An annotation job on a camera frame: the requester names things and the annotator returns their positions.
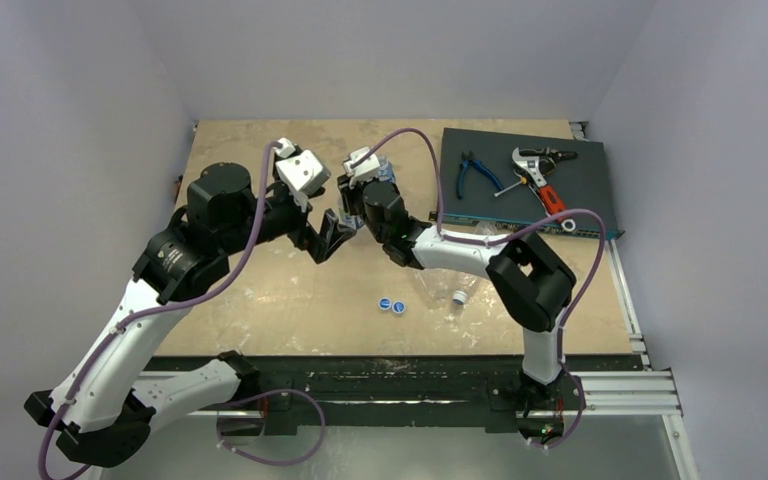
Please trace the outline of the blue white bottle cap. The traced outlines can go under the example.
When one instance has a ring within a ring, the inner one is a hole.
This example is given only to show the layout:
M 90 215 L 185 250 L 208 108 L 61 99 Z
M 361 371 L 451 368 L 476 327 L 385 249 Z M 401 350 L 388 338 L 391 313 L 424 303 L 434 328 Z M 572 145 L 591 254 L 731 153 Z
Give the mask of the blue white bottle cap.
M 406 305 L 401 301 L 395 301 L 391 306 L 391 310 L 397 315 L 403 315 L 406 311 Z

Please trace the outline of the clear bottle white cap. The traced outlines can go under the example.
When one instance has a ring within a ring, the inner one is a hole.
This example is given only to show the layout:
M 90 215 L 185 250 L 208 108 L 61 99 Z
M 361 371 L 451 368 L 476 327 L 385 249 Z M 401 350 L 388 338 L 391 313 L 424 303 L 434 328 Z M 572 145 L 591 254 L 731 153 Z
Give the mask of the clear bottle white cap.
M 431 309 L 454 305 L 454 292 L 458 276 L 444 269 L 424 269 L 415 272 L 421 299 Z

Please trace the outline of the green label water bottle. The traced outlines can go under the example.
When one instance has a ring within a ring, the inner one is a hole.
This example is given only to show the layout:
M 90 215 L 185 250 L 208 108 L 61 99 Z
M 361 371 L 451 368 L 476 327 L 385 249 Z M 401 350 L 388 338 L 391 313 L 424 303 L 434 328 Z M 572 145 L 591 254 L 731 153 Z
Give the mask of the green label water bottle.
M 349 213 L 343 207 L 337 208 L 340 224 L 352 230 L 360 230 L 364 227 L 364 221 L 361 216 Z

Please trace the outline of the blue label Pocari bottle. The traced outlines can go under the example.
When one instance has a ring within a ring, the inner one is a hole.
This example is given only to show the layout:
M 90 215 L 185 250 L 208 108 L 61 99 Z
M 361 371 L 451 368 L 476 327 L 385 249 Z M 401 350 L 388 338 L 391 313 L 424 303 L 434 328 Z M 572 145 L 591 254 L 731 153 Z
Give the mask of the blue label Pocari bottle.
M 378 168 L 376 170 L 375 177 L 382 182 L 395 183 L 395 171 L 393 164 L 386 156 L 378 156 Z

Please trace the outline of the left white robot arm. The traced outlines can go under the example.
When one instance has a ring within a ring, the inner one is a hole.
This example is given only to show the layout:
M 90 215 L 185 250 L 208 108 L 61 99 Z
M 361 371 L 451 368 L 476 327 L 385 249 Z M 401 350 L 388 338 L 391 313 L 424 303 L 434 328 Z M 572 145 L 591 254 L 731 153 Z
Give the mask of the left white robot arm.
M 38 468 L 48 476 L 51 448 L 81 470 L 131 458 L 168 424 L 205 407 L 265 412 L 270 393 L 241 353 L 148 386 L 137 381 L 160 344 L 191 310 L 241 274 L 254 248 L 286 237 L 314 261 L 349 238 L 332 212 L 314 228 L 310 202 L 324 193 L 329 169 L 310 152 L 268 159 L 258 175 L 237 163 L 204 168 L 186 201 L 140 254 L 117 310 L 66 379 L 32 393 L 25 411 L 45 435 Z

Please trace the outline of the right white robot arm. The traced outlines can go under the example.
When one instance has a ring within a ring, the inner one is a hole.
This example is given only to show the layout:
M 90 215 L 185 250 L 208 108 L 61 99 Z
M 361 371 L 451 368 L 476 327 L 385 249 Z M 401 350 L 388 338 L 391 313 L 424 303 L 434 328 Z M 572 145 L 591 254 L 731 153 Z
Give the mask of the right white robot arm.
M 523 329 L 521 392 L 544 407 L 561 391 L 560 319 L 572 300 L 576 277 L 537 234 L 504 236 L 450 233 L 410 215 L 398 187 L 371 179 L 337 185 L 353 215 L 362 217 L 389 259 L 416 270 L 447 270 L 488 280 L 508 315 Z

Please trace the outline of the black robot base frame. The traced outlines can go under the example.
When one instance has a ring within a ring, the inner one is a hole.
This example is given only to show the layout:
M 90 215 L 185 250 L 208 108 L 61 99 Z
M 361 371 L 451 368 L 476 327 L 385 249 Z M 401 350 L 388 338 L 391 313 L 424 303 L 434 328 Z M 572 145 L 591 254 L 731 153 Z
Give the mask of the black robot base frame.
M 562 372 L 548 386 L 524 381 L 515 355 L 244 356 L 217 354 L 243 375 L 236 405 L 210 404 L 232 436 L 236 413 L 262 413 L 267 436 L 301 427 L 479 428 L 551 444 L 586 407 L 581 380 Z

